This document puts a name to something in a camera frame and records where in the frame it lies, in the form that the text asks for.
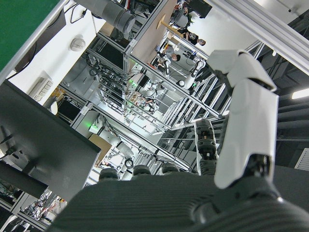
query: black t-shirt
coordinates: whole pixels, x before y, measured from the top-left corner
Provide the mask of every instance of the black t-shirt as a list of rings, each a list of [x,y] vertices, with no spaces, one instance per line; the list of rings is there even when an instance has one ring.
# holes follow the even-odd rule
[[[188,41],[190,41],[190,43],[192,43],[193,45],[197,44],[198,35],[195,35],[194,33],[189,32],[188,29],[179,30],[178,32],[180,32],[181,34],[184,34],[183,36],[185,38],[186,38],[185,34],[186,32],[188,32],[189,33]]]
[[[189,38],[188,40],[193,44],[196,45],[197,44],[197,40],[198,40],[198,36],[195,35],[194,33],[189,32]]]

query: air vent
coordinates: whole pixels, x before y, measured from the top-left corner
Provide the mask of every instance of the air vent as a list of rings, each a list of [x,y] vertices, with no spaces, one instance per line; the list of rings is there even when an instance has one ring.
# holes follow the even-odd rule
[[[296,169],[309,171],[309,148],[305,148],[297,164],[295,165]]]

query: black monitor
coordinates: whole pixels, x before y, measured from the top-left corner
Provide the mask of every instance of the black monitor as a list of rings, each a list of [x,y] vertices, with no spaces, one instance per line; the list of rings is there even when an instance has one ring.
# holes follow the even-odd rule
[[[100,148],[9,81],[0,86],[0,126],[0,141],[12,135],[1,150],[15,150],[3,161],[67,201],[84,187]],[[1,176],[10,182],[11,175],[0,171]],[[25,180],[19,184],[23,189],[29,186]]]

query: ceiling light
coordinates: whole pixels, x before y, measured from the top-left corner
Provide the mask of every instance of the ceiling light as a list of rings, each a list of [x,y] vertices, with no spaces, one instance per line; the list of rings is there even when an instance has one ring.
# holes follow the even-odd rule
[[[303,98],[309,96],[309,88],[296,91],[292,94],[292,99]]]
[[[222,116],[228,115],[228,113],[230,113],[230,111],[229,111],[229,110],[225,110],[225,111],[223,112]]]

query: person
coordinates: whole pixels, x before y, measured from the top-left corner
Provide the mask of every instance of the person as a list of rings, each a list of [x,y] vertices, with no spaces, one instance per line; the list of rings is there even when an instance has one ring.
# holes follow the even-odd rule
[[[204,46],[206,44],[206,41],[203,39],[199,39],[198,35],[191,33],[188,31],[188,29],[183,29],[179,31],[183,37],[189,41],[190,43],[192,43],[193,45],[196,45],[197,43],[200,44],[201,46]]]
[[[163,53],[166,54],[166,56],[167,56],[167,58],[168,58],[169,60],[179,61],[180,58],[181,58],[180,55],[175,54],[174,48],[173,48],[171,45],[169,45],[169,46],[163,51]]]

